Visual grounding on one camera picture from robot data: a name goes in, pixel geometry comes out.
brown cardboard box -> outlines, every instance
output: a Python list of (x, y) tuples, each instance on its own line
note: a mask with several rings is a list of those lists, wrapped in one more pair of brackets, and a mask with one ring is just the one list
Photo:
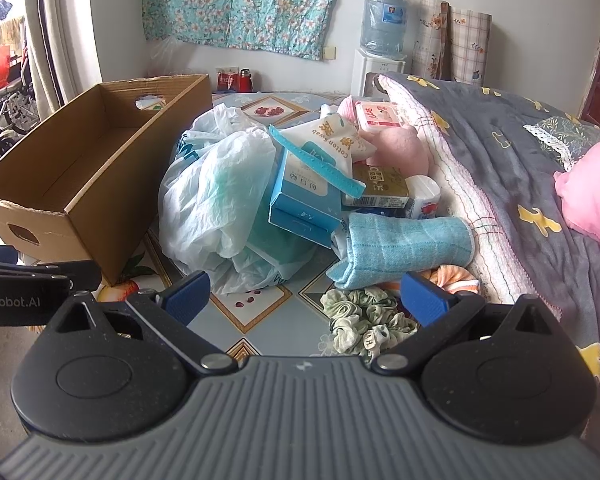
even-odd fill
[[(166, 107), (139, 110), (145, 95)], [(43, 262), (92, 258), (115, 283), (157, 214), (174, 143), (211, 108), (206, 75), (87, 90), (0, 160), (0, 237)]]

white label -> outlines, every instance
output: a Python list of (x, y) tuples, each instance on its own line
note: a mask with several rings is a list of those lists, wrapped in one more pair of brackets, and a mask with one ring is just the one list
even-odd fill
[(327, 196), (327, 181), (292, 153), (289, 153), (286, 158), (284, 180), (318, 196)]

cotton swab package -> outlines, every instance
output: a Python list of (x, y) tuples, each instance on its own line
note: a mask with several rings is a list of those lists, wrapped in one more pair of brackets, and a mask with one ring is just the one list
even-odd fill
[(328, 114), (282, 131), (270, 126), (269, 133), (327, 182), (349, 196), (362, 196), (365, 184), (353, 179), (353, 163), (369, 158), (375, 147), (349, 121)]

white plastic bag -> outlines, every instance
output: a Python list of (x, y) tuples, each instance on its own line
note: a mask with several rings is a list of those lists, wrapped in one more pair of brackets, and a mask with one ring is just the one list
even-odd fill
[(264, 126), (218, 105), (174, 148), (160, 186), (160, 245), (181, 270), (208, 272), (217, 294), (288, 280), (314, 245), (269, 224), (276, 148)]

cardboard box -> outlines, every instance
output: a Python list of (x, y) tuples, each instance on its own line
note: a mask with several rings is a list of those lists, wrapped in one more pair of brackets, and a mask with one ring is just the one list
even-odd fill
[(343, 195), (343, 205), (404, 209), (409, 201), (409, 188), (395, 168), (354, 164), (353, 178), (366, 184), (365, 191), (360, 198)]
[(269, 222), (330, 248), (341, 216), (340, 191), (285, 150), (271, 194)]
[[(139, 110), (146, 95), (166, 107)], [(157, 214), (173, 145), (211, 108), (206, 75), (87, 90), (0, 160), (0, 237), (43, 262), (92, 258), (115, 283)]]

